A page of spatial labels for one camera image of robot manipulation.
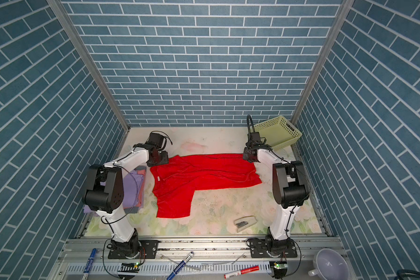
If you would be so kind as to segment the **red t-shirt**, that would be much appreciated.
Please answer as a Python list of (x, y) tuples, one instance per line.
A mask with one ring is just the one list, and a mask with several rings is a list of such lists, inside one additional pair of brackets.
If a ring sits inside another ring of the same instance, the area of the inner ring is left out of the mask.
[(190, 215), (196, 191), (242, 189), (262, 183), (256, 167), (241, 154), (175, 156), (153, 166), (153, 194), (157, 218), (178, 219)]

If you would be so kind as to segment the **pale green plastic basket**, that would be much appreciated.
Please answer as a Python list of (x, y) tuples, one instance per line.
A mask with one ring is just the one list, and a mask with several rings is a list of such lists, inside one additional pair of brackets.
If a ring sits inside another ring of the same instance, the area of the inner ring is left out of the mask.
[(297, 143), (302, 136), (302, 133), (281, 115), (255, 124), (254, 129), (274, 150), (289, 147)]

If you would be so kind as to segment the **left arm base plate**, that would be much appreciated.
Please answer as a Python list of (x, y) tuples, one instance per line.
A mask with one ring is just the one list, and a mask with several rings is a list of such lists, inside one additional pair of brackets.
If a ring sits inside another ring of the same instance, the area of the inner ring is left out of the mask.
[(106, 245), (108, 250), (108, 259), (110, 260), (145, 260), (155, 259), (158, 251), (159, 241), (158, 240), (140, 240), (138, 250), (134, 254), (123, 252), (122, 249), (118, 249), (113, 242)]

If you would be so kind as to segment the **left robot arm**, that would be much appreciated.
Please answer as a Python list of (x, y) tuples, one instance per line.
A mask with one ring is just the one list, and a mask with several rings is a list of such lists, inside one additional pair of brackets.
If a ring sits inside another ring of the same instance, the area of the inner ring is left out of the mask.
[(129, 152), (104, 164), (89, 167), (82, 186), (82, 202), (100, 217), (112, 232), (109, 241), (110, 259), (143, 259), (145, 249), (137, 230), (130, 224), (123, 207), (124, 178), (141, 165), (148, 167), (169, 163), (167, 143), (170, 137), (161, 131), (152, 131), (145, 143), (135, 144)]

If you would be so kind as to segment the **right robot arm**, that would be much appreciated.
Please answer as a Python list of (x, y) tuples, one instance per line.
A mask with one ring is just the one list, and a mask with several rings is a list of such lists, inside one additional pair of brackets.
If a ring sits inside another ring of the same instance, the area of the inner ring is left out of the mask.
[(291, 238), (295, 215), (309, 198), (306, 169), (300, 161), (287, 161), (266, 144), (258, 132), (249, 131), (243, 159), (259, 162), (272, 171), (273, 198), (277, 204), (274, 220), (265, 237), (266, 252), (272, 256), (296, 257), (296, 243)]

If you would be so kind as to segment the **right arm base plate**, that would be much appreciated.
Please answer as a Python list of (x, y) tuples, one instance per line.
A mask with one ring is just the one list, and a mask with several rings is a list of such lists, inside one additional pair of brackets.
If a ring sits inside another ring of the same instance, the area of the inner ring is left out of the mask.
[(275, 240), (267, 236), (266, 239), (251, 238), (246, 240), (251, 257), (260, 258), (296, 258), (298, 256), (295, 242), (290, 239)]

